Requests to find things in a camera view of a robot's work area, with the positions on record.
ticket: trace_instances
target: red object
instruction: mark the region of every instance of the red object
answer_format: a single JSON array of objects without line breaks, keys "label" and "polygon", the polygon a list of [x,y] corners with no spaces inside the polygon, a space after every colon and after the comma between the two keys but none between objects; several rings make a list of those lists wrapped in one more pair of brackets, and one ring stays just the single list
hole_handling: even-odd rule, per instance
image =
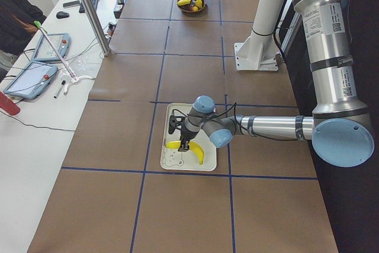
[{"label": "red object", "polygon": [[3,92],[0,91],[0,108],[4,109],[9,115],[14,116],[17,115],[21,110],[20,107],[17,106],[10,100],[7,96],[4,95]]}]

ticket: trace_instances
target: banana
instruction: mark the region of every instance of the banana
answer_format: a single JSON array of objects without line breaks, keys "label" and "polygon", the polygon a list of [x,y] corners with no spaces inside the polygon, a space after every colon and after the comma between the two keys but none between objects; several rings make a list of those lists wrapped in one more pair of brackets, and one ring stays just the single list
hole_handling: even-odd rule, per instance
[{"label": "banana", "polygon": [[[200,145],[195,142],[189,142],[189,149],[193,151],[197,158],[199,159],[199,164],[202,165],[204,163],[204,151]],[[180,140],[175,140],[173,142],[166,143],[166,147],[170,149],[178,149],[180,147]]]},{"label": "banana", "polygon": [[[184,6],[190,3],[191,3],[191,0],[179,0],[178,6]],[[197,8],[201,9],[203,7],[203,2],[201,0],[196,0],[195,5],[197,6]]]}]

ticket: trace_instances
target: dark wall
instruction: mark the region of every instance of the dark wall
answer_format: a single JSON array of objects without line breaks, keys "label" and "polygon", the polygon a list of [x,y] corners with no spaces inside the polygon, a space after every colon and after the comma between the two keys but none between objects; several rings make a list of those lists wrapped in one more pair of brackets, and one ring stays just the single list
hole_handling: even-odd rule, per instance
[{"label": "dark wall", "polygon": [[[376,150],[364,164],[339,168],[321,160],[310,149],[325,205],[340,253],[379,252],[379,0],[351,0],[351,54],[358,97],[370,107],[377,134]],[[299,31],[287,56],[299,110],[305,116],[316,105],[306,41]]]}]

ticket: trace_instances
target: pen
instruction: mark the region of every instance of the pen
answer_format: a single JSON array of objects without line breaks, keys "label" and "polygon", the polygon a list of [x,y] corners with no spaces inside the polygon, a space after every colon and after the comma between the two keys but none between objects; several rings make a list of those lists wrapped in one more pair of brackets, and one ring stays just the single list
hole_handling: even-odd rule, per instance
[{"label": "pen", "polygon": [[57,98],[59,93],[61,92],[63,86],[66,84],[66,81],[63,80],[62,83],[60,84],[60,87],[58,88],[57,92],[55,92],[54,98]]}]

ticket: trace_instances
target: white table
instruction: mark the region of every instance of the white table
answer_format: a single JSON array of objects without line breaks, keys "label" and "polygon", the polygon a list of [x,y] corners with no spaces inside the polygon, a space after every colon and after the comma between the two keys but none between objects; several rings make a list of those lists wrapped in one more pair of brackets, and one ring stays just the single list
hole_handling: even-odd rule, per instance
[{"label": "white table", "polygon": [[[48,33],[70,34],[72,41],[67,58],[85,50],[95,38],[86,14],[78,13],[79,7],[63,9],[62,4],[69,1],[74,0],[60,0],[43,23]],[[102,27],[115,23],[114,5],[115,0],[98,3],[97,14]],[[70,17],[58,20],[55,15],[61,10]],[[38,32],[26,49],[35,48],[40,35]],[[83,74],[96,76],[102,58],[98,44],[80,56],[78,59],[86,63]],[[21,55],[14,67],[23,68],[27,63],[27,58]],[[12,68],[8,75],[17,75],[19,71]],[[61,81],[62,77],[55,76],[38,98],[20,102],[21,112],[15,117],[36,126],[75,130],[94,82],[80,81],[69,89],[68,95],[61,92],[54,99]],[[10,80],[3,80],[0,90],[9,83]],[[28,250],[73,134],[24,126],[0,114],[0,253]]]}]

